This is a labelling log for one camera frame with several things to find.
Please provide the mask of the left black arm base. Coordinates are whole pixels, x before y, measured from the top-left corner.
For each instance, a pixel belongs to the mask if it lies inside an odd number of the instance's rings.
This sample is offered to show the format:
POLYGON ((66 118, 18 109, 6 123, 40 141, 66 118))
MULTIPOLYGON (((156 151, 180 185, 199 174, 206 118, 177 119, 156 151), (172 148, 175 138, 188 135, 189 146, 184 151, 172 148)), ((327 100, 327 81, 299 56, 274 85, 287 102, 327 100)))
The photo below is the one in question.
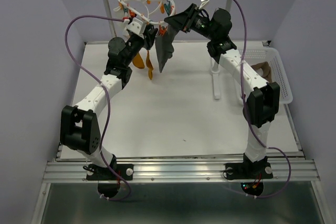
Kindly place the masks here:
MULTIPOLYGON (((86 172, 86 180, 88 181, 108 181, 119 180, 108 168, 99 167, 94 164, 82 167, 86 172)), ((118 164, 115 172, 126 181, 133 179, 133 164, 118 164)))

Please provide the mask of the white clip hanger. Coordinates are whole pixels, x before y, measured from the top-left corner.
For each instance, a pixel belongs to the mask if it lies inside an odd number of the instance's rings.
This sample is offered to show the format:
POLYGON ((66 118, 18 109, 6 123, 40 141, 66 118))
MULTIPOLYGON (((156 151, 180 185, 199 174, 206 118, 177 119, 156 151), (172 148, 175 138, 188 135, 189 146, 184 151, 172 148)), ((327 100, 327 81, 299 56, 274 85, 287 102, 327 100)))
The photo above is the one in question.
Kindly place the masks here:
POLYGON ((113 9, 119 19, 137 18, 159 29, 159 35, 167 32, 167 23, 163 15, 167 17, 176 14, 174 0, 117 0, 118 6, 113 9))

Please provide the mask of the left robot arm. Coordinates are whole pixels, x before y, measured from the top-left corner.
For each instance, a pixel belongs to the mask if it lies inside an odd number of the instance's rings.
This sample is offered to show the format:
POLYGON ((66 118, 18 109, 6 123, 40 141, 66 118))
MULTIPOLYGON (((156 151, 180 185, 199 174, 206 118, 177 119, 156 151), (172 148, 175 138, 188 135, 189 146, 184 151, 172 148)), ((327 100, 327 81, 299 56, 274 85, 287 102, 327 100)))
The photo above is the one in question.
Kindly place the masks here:
POLYGON ((74 106, 65 106, 61 112, 60 142, 81 153, 106 179, 117 172, 116 157, 102 146, 104 132, 99 129, 98 117, 104 109, 111 109, 110 100, 129 82, 130 64, 142 48, 154 45, 158 29, 145 25, 140 33, 128 29, 128 40, 112 38, 108 43, 108 61, 98 84, 74 106))

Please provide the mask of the aluminium rail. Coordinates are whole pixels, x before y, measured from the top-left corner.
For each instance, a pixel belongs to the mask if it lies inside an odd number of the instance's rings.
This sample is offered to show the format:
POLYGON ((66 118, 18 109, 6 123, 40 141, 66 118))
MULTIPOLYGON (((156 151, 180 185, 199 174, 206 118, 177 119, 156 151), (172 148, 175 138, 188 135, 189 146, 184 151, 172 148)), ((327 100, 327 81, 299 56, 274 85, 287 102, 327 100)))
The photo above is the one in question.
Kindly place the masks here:
MULTIPOLYGON (((225 163, 238 163, 228 158, 183 158, 183 159, 122 159, 118 164, 133 164, 131 184, 153 183, 233 183, 243 180, 226 180, 223 177, 225 163)), ((281 158, 269 158, 273 179, 263 182, 285 182, 288 163, 281 158)), ((320 181, 314 161, 292 159, 290 182, 320 181)), ((49 162, 43 175, 43 183, 94 183, 86 179, 82 168, 89 162, 49 162)))

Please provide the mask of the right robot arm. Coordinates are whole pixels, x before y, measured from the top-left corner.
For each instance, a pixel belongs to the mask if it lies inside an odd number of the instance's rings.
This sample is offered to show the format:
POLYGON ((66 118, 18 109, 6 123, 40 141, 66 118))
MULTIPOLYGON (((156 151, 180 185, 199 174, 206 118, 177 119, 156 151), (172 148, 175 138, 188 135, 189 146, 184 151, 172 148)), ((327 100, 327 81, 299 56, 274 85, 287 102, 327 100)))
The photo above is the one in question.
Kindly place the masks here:
POLYGON ((231 41, 230 13, 217 9, 212 17, 192 4, 187 10, 165 18, 173 31, 194 31, 209 39, 207 51, 217 64, 226 69, 240 84, 243 115, 248 123, 247 147, 241 163, 227 163, 224 175, 228 180, 273 177, 266 155, 271 122, 279 111, 280 86, 261 77, 239 53, 231 41))

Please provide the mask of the brown beige sock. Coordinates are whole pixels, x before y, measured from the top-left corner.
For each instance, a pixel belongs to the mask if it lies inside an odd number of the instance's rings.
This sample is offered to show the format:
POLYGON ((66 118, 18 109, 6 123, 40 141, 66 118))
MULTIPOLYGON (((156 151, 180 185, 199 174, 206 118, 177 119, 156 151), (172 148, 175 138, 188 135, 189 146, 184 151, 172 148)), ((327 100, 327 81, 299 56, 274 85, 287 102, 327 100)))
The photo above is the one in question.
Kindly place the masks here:
POLYGON ((257 63, 251 66, 260 76, 262 76, 268 82, 272 82, 271 67, 267 61, 257 63))

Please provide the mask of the mustard yellow sock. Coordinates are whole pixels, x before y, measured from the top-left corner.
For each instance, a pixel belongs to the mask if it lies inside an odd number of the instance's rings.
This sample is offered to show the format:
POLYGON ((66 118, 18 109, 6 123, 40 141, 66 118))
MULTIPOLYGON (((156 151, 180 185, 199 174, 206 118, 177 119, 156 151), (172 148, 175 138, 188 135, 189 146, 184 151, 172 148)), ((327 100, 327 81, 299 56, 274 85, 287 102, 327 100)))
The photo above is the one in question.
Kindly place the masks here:
POLYGON ((153 79, 153 65, 152 65, 152 62, 150 60, 150 51, 147 50, 147 53, 146 53, 146 60, 145 60, 145 63, 146 63, 146 67, 148 68, 148 77, 150 80, 153 79))
POLYGON ((137 53, 136 56, 133 58, 132 63, 138 69, 145 68, 144 61, 139 53, 137 53))

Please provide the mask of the white plastic basket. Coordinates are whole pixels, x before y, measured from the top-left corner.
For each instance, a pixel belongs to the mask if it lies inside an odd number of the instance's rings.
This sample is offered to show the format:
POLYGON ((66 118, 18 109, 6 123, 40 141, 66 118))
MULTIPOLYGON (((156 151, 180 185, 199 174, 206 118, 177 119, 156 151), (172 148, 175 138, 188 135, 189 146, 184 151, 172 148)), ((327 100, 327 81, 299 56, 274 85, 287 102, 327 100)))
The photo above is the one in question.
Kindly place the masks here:
POLYGON ((270 47, 247 48, 244 59, 252 66, 258 63, 268 62, 271 68, 271 79, 280 86, 280 104, 289 104, 293 101, 293 95, 289 81, 282 64, 279 52, 270 47))

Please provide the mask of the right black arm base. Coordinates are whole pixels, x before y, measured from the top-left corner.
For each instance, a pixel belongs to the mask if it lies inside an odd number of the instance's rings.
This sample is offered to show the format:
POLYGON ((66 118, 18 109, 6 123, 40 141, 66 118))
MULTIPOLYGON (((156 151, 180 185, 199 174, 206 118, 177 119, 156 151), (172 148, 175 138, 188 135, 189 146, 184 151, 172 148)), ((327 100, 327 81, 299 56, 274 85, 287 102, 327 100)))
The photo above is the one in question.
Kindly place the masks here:
POLYGON ((266 168, 271 168, 268 162, 252 163, 249 160, 244 160, 241 163, 226 163, 224 171, 228 180, 254 180, 259 178, 259 175, 261 175, 261 179, 272 179, 273 173, 267 173, 266 168))

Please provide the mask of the grey sock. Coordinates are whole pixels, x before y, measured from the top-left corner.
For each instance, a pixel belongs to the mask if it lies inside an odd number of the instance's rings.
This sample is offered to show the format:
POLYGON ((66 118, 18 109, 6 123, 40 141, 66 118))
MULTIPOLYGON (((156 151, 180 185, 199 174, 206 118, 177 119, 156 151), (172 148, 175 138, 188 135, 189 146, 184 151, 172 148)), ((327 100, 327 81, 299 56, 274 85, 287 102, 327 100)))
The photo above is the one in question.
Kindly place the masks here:
POLYGON ((160 73, 162 73, 167 61, 173 57, 174 47, 172 43, 178 32, 179 30, 168 25, 164 35, 158 35, 155 39, 156 55, 160 73))

